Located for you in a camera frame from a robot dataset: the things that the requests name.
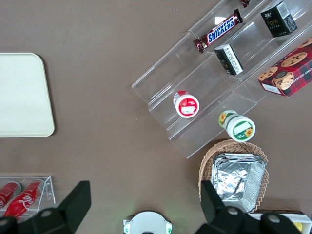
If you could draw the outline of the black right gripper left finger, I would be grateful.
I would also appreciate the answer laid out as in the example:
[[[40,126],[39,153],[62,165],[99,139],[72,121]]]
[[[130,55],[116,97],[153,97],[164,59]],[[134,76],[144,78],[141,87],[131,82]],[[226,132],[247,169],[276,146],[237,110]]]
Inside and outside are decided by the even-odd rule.
[[[2,234],[74,234],[91,207],[90,181],[80,181],[56,208],[39,211],[18,223],[14,217],[0,219]]]

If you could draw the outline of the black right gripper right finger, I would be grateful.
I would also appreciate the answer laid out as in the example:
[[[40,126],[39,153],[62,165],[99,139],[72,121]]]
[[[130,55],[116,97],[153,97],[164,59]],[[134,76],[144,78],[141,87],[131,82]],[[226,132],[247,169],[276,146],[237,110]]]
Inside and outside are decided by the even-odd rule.
[[[201,207],[207,220],[197,234],[299,234],[285,216],[264,213],[260,220],[233,206],[225,206],[210,181],[201,182]]]

